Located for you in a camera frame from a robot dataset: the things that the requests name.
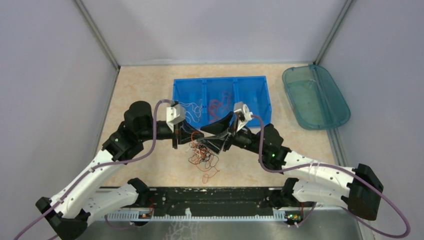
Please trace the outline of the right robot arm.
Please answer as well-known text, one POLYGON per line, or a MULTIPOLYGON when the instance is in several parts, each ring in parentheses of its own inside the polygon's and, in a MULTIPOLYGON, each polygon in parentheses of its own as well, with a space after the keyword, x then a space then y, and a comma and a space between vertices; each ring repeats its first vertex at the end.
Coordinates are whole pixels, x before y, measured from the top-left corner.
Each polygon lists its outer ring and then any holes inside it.
POLYGON ((383 184, 366 164, 343 167, 302 155, 283 146, 284 139, 273 124, 259 120, 253 133, 247 122, 257 115, 228 113, 202 126, 209 137, 199 139, 216 153, 235 146, 258 155, 260 166, 269 173, 287 175, 281 199, 287 206, 298 202, 320 202, 339 206, 356 217, 375 221, 383 195, 383 184))

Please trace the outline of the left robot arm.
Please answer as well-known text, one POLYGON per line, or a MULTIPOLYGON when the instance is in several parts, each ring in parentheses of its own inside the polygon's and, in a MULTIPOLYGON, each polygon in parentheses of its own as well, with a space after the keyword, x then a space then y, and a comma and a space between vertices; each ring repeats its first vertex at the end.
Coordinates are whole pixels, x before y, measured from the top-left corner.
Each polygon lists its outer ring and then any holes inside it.
POLYGON ((185 108, 179 102, 168 101, 165 120, 157 120, 157 112, 158 108, 146 101, 132 103, 124 120, 89 165, 59 193, 36 202, 59 238, 75 240, 105 215, 122 207, 144 207, 149 203, 150 189, 138 178, 104 196, 94 197, 94 193, 123 166, 141 160, 144 142, 171 140, 173 148, 177 148, 191 140, 195 129, 186 121, 185 108))

